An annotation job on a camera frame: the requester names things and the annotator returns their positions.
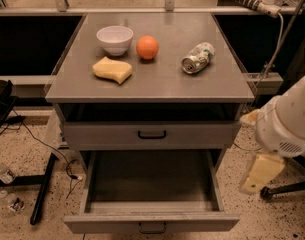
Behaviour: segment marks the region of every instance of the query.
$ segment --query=metal can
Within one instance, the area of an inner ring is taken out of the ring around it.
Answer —
[[[187,74],[195,74],[206,67],[215,55],[212,44],[204,42],[195,46],[182,60],[182,67]]]

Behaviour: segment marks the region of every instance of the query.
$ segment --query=caster wheel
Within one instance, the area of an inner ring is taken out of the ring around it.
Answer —
[[[270,201],[272,199],[272,197],[273,197],[273,194],[270,194],[269,190],[270,189],[268,187],[264,187],[261,190],[260,196],[265,201]]]

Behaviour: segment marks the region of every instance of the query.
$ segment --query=drawer handle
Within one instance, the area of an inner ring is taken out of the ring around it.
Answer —
[[[159,136],[144,136],[142,135],[142,132],[141,131],[138,131],[138,137],[140,139],[164,139],[166,137],[166,131],[164,130],[163,131],[163,134],[162,135],[159,135]]]
[[[139,232],[141,234],[163,234],[163,233],[165,233],[166,229],[167,229],[166,222],[164,222],[162,230],[156,230],[156,231],[143,230],[142,223],[141,222],[139,223]]]

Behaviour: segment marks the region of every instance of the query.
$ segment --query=gray countertop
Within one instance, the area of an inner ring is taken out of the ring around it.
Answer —
[[[134,32],[129,50],[112,57],[99,47],[96,33],[110,25]],[[154,60],[136,53],[136,42],[151,35],[159,42]],[[198,74],[183,72],[182,58],[197,44],[211,43],[216,56]],[[128,62],[133,73],[122,85],[97,78],[92,65],[104,56]],[[52,103],[219,102],[244,103],[253,94],[209,13],[91,13],[76,36],[46,96]]]

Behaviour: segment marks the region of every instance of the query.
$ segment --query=closed drawer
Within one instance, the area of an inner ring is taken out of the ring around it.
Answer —
[[[64,136],[76,150],[209,149],[230,146],[239,125],[228,122],[68,122]]]
[[[228,231],[206,151],[101,151],[91,154],[81,210],[65,217],[73,233]]]

